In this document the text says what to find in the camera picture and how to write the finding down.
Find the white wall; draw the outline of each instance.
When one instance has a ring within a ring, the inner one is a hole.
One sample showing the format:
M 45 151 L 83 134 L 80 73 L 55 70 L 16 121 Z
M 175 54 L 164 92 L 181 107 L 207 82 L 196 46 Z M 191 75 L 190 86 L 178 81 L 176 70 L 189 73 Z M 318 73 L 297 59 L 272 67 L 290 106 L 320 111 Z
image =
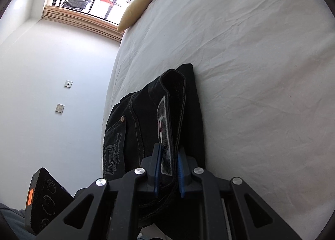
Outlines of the white wall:
M 34 0 L 12 0 L 0 19 L 0 44 L 31 16 Z
M 71 194 L 101 176 L 100 138 L 119 44 L 41 20 L 0 51 L 0 202 L 25 207 L 45 167 Z M 70 89 L 66 80 L 73 81 Z M 63 114 L 56 105 L 65 105 Z

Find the white bed sheet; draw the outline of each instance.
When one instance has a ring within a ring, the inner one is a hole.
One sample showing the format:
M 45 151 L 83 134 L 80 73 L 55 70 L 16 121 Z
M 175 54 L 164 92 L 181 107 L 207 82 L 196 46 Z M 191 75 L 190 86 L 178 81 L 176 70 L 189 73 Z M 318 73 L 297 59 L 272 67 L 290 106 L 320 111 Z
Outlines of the white bed sheet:
M 192 63 L 207 169 L 242 177 L 306 240 L 335 209 L 335 18 L 323 0 L 153 0 L 121 42 L 112 106 Z

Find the black jeans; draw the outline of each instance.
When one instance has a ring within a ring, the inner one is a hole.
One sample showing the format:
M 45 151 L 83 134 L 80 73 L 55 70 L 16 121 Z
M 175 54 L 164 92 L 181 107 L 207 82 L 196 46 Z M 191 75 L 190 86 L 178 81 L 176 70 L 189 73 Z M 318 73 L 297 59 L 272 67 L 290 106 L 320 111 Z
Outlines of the black jeans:
M 160 194 L 154 202 L 140 201 L 139 220 L 151 218 L 159 226 L 160 220 L 165 225 L 170 222 L 159 217 L 160 213 L 168 215 L 166 211 L 179 201 L 180 146 L 200 167 L 205 167 L 202 117 L 191 64 L 166 71 L 113 107 L 103 143 L 104 177 L 121 178 L 139 167 L 158 142 L 163 144 Z

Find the circular lens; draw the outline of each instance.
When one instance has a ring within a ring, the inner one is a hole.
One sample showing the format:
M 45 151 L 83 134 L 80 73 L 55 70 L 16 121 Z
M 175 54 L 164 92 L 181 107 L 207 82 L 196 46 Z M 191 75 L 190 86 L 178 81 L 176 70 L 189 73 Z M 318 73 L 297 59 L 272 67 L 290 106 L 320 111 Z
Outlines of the circular lens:
M 56 186 L 52 180 L 46 182 L 46 187 L 52 194 L 56 193 Z
M 43 219 L 42 220 L 42 228 L 44 229 L 46 226 L 48 226 L 50 223 L 50 220 L 49 219 Z
M 49 196 L 44 196 L 43 197 L 43 201 L 42 201 L 42 206 L 43 209 L 46 211 L 46 213 L 50 214 L 50 215 L 54 215 L 55 211 L 56 211 L 56 206 L 54 201 L 52 200 L 51 197 Z

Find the triangular cutout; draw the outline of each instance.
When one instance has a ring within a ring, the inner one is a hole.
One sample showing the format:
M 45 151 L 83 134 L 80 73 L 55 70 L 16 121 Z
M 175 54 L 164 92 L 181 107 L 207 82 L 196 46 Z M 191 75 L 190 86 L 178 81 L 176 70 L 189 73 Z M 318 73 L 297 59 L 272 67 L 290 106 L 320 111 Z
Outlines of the triangular cutout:
M 94 196 L 88 195 L 86 198 L 79 203 L 74 210 L 64 218 L 66 225 L 81 229 L 84 225 L 87 213 L 91 207 Z
M 267 214 L 267 212 L 265 212 L 264 209 L 259 206 L 259 204 L 249 194 L 245 194 L 244 198 L 256 228 L 263 227 L 273 222 L 272 218 Z

